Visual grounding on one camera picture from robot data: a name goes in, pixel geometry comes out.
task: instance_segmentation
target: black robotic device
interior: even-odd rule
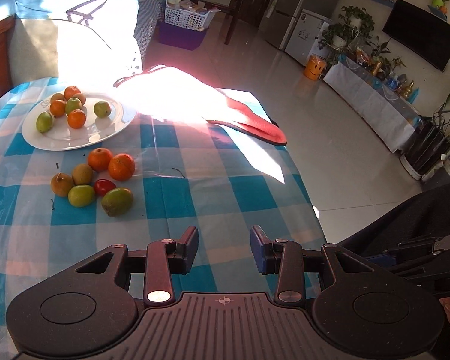
[[[93,359],[404,359],[430,350],[444,323],[436,298],[450,296],[450,250],[435,239],[400,245],[372,261],[335,244],[303,250],[271,241],[259,226],[250,245],[259,271],[278,274],[265,293],[184,292],[171,274],[187,274],[198,231],[147,250],[116,244],[18,295],[6,323],[17,360]],[[305,298],[304,272],[322,292]],[[128,293],[145,273],[143,299]]]

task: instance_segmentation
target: flat screen tv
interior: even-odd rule
[[[450,24],[403,0],[397,0],[383,32],[444,71],[450,60]]]

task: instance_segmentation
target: orange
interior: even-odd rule
[[[87,100],[87,98],[85,97],[85,95],[83,93],[75,93],[73,95],[73,97],[77,98],[80,100],[80,102],[82,103],[82,105],[85,104],[85,101]]]
[[[113,154],[110,150],[99,147],[98,149],[94,149],[90,151],[88,154],[87,163],[90,167],[96,172],[103,172],[108,169],[108,164],[112,159]]]
[[[108,173],[113,180],[127,181],[135,172],[135,161],[125,153],[117,154],[108,164]]]
[[[81,109],[74,109],[68,114],[67,123],[72,128],[80,128],[85,124],[87,115]]]
[[[50,113],[55,117],[61,117],[65,115],[65,103],[63,100],[55,100],[50,104]]]
[[[50,103],[53,103],[56,100],[65,100],[65,96],[62,95],[61,93],[55,93],[54,95],[52,95]]]
[[[63,94],[65,95],[65,100],[69,100],[77,93],[82,93],[82,91],[76,86],[69,86],[65,88],[65,92]]]

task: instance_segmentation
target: purple storage box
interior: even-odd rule
[[[195,50],[198,48],[207,34],[208,28],[204,31],[187,30],[173,24],[160,21],[158,24],[158,41],[161,44],[180,47],[185,50]]]

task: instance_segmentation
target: oval plate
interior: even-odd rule
[[[39,114],[50,108],[50,97],[36,104],[23,121],[22,134],[24,139],[33,147],[50,151],[65,151],[90,146],[113,137],[130,124],[137,110],[123,104],[105,93],[83,93],[87,100],[83,110],[87,120],[82,128],[71,128],[67,123],[67,115],[54,118],[53,127],[46,133],[36,128]],[[99,118],[95,115],[94,105],[100,100],[110,104],[112,113],[108,117]]]

